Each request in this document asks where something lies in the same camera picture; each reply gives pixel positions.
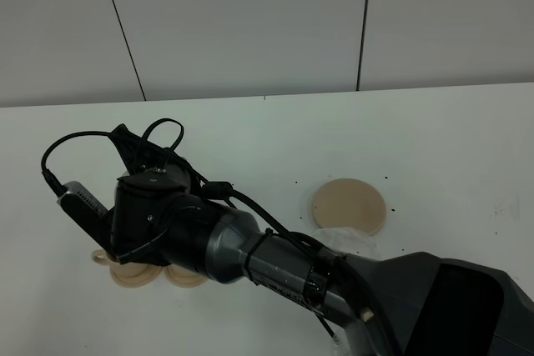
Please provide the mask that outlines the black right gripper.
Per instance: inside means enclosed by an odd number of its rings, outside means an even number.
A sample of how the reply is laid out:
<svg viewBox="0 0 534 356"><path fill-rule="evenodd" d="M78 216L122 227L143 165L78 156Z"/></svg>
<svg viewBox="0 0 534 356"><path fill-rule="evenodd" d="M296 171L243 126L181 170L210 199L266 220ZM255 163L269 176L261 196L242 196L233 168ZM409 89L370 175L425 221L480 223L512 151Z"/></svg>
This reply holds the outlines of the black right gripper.
<svg viewBox="0 0 534 356"><path fill-rule="evenodd" d="M196 176L192 166L175 152L184 137L184 126L178 123L179 135L166 148L149 141L150 134L158 126L159 123L150 124L140 137L130 132L124 124L120 124L109 134L109 139L118 150L130 175L161 169L176 182L181 182L186 189L196 189Z"/></svg>

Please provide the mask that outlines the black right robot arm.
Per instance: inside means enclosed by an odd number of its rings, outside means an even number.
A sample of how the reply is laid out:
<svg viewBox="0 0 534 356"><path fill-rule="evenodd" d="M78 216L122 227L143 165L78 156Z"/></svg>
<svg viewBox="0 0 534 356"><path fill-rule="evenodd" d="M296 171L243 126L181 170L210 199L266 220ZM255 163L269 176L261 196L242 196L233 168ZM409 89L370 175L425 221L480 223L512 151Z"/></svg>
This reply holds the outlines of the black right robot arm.
<svg viewBox="0 0 534 356"><path fill-rule="evenodd" d="M345 330L355 355L530 355L533 302L507 273L411 253L375 261L291 232L125 126L110 234L120 263L177 265L266 287Z"/></svg>

